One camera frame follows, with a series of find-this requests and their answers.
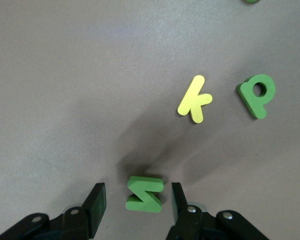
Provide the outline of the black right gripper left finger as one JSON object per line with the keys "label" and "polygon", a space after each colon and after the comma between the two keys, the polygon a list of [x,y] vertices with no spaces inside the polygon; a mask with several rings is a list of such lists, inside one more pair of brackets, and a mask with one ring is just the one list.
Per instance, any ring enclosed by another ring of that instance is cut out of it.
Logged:
{"label": "black right gripper left finger", "polygon": [[107,206],[105,183],[96,183],[81,206],[54,219],[30,214],[0,235],[0,240],[92,240]]}

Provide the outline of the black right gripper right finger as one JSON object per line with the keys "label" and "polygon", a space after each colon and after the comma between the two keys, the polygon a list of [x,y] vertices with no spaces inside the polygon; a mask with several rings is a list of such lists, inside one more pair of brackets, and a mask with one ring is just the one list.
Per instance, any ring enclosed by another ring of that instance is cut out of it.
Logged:
{"label": "black right gripper right finger", "polygon": [[268,239],[240,213],[223,210],[212,216],[187,202],[181,183],[173,182],[171,186],[175,224],[168,232],[168,240]]}

